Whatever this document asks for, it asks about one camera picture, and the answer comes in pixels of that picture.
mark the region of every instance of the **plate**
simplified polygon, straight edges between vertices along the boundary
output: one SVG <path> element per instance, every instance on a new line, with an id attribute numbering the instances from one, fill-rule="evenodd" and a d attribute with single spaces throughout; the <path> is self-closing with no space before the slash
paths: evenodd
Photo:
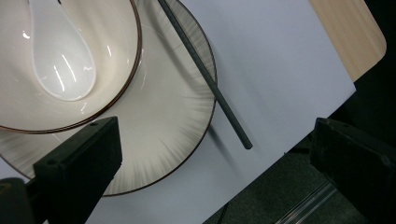
<path id="1" fill-rule="evenodd" d="M 35 77 L 28 1 L 0 1 L 0 128 L 56 133 L 95 119 L 120 98 L 139 65 L 141 29 L 130 0 L 63 0 L 89 45 L 97 78 L 83 99 L 50 96 Z"/>
<path id="2" fill-rule="evenodd" d="M 142 61 L 117 103 L 100 118 L 117 116 L 122 166 L 105 195 L 136 191 L 164 179 L 188 159 L 208 129 L 215 98 L 156 0 L 136 5 L 143 31 Z M 216 79 L 205 34 L 179 2 L 171 8 Z M 32 165 L 80 128 L 52 134 L 0 132 L 2 158 L 33 177 Z"/>

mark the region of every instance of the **dark chopstick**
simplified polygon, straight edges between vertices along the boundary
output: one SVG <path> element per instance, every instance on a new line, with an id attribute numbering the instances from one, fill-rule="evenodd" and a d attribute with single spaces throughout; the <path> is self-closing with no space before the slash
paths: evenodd
<path id="1" fill-rule="evenodd" d="M 199 71 L 201 72 L 202 76 L 204 77 L 207 85 L 209 86 L 210 90 L 212 90 L 215 98 L 218 100 L 221 109 L 224 111 L 225 116 L 227 117 L 228 121 L 230 121 L 233 129 L 235 130 L 236 134 L 238 135 L 239 139 L 241 140 L 242 144 L 244 145 L 245 149 L 251 149 L 253 145 L 251 144 L 248 136 L 246 135 L 245 131 L 243 130 L 242 126 L 239 124 L 238 120 L 236 119 L 233 111 L 228 106 L 224 96 L 221 94 L 216 82 L 213 80 L 212 76 L 210 76 L 209 72 L 207 71 L 204 63 L 202 62 L 201 58 L 199 57 L 198 53 L 196 52 L 194 46 L 188 39 L 186 33 L 184 32 L 181 25 L 178 23 L 175 15 L 173 14 L 171 8 L 165 2 L 165 0 L 158 0 L 163 11 L 165 12 L 166 16 L 168 17 L 169 21 L 172 23 L 173 27 L 175 28 L 178 36 L 180 37 L 181 41 L 183 42 L 184 46 L 186 47 L 187 51 L 189 52 L 190 56 L 194 60 L 195 64 L 197 65 Z"/>

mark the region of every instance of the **white ceramic spoon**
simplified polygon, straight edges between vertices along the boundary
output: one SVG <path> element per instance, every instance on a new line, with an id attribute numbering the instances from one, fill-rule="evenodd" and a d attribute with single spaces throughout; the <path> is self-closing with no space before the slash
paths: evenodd
<path id="1" fill-rule="evenodd" d="M 65 101 L 86 96 L 96 80 L 90 49 L 57 0 L 29 0 L 35 75 L 50 95 Z"/>

